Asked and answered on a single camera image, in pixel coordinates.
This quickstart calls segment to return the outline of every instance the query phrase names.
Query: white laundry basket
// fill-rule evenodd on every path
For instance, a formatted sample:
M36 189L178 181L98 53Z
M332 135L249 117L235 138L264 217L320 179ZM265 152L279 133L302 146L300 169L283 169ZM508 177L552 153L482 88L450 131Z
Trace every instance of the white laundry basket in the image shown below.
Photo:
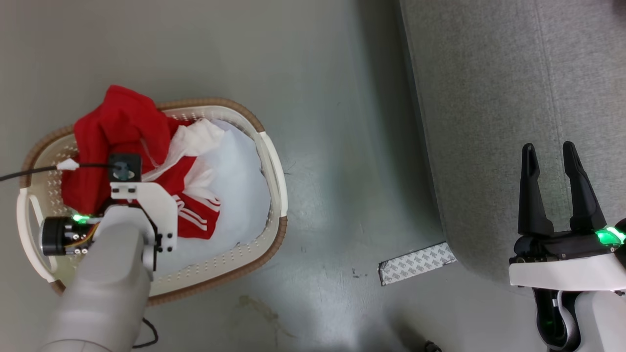
M173 101L156 105L167 116L177 120L224 120L252 138L261 160L262 173L269 186L271 204L265 230L256 240L239 244L217 257L187 266L176 273L156 277L150 289L148 305L161 304L228 282L265 264L278 251L287 230L287 187L276 149L259 120L242 105L223 98ZM45 136L30 151L23 170L56 165L78 154L73 127ZM71 210L61 198L62 171L23 176L17 204L18 230L24 251L37 273L62 294L73 278L80 258L49 257L49 264L39 250L39 239L29 219L29 204L38 224L48 216L70 216Z

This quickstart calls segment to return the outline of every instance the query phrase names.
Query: white cloth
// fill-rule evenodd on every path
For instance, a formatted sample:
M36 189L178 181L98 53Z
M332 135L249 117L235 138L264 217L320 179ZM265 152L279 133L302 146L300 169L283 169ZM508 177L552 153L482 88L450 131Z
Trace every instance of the white cloth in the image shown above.
M189 126L179 126L176 133L174 133L174 137L172 137L170 149L163 165L144 173L141 176L141 181L152 182L156 180L160 175L176 165L182 157L198 157L216 149L220 145L223 136L224 130L205 118L201 118ZM196 174L203 171L208 172L206 165L199 165L198 167L201 170L195 170ZM188 187L187 185L187 178L185 177L185 188Z
M209 188L209 185L214 180L212 166L202 156L196 158L191 169L185 175L185 190L183 193L209 209L218 212L220 211L221 201Z
M222 203L215 231L209 240L179 237L175 251L158 256L156 276L227 253L238 243L253 241L265 229L270 192L260 171L256 144L227 122L214 120L213 123L225 131L221 144L197 160L204 160L211 166L212 181L204 190L217 195Z

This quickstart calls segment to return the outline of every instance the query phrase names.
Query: red garment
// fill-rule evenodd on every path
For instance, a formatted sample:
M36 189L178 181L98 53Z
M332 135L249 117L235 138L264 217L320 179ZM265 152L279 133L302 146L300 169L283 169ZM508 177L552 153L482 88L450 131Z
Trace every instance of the red garment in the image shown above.
M178 205L178 235L180 237L200 237L190 236L190 234L209 234L208 237L200 237L209 239L215 230L217 217L220 213L183 193L174 195L174 199Z
M110 86L102 104L74 125L80 153L75 160L78 163L107 163L111 153L137 153L141 155L143 174L165 161L170 140L178 126L189 124L166 117L147 96L124 87ZM182 158L155 182L169 194L181 196L185 189L185 175L194 161L193 157ZM95 214L110 194L106 169L79 168L63 175L63 202L80 214ZM207 230L198 227L190 230L179 217L179 236L208 239L213 234L218 212L204 206L201 208L198 204L194 204L194 212L212 223Z

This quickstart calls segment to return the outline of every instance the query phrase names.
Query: basket handle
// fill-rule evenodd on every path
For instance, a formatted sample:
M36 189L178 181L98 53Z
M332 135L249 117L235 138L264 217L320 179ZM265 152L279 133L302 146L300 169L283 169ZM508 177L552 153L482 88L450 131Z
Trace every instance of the basket handle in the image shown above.
M272 139L267 135L267 133L263 131L259 133L259 135L261 136L263 142L265 142L267 151L270 154L272 165L274 166L274 171L276 172L276 180L278 181L278 193L280 194L280 216L287 216L287 209L289 208L289 202L287 200L287 183L285 182L285 173L282 171L280 158L278 157L278 153L276 152L276 148L274 147Z
M34 195L28 194L28 188L19 190L18 204L17 204L17 217L18 217L18 232L19 239L22 241L22 247L26 253L26 257L31 262L35 271L48 282L53 282L56 279L52 275L52 272L43 261L43 258L37 251L35 241L33 239L33 233L31 231L30 215L28 211L28 204L33 205L34 212L37 218L41 218L41 208L36 198L31 199Z

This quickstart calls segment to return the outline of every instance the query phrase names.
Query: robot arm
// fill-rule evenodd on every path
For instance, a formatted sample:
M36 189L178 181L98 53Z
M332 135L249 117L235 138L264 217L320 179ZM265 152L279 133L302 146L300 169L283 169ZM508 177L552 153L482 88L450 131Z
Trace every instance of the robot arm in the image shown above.
M621 327L626 301L626 221L606 227L572 142L563 144L565 173L570 178L573 216L570 230L555 232L541 200L539 164L532 144L522 153L520 212L511 285L531 287L536 325L550 351L622 351Z
M123 208L117 213L145 217L141 209ZM102 229L61 298L42 352L131 350L150 293L141 259L144 230L132 219Z
M139 207L109 207L93 229L92 241L77 236L80 225L69 217L44 221L44 254L85 256L53 315L41 352L130 351L141 328L157 254L176 248L174 199L158 184L139 182L138 156L111 157L121 165L109 175L111 198L135 200Z

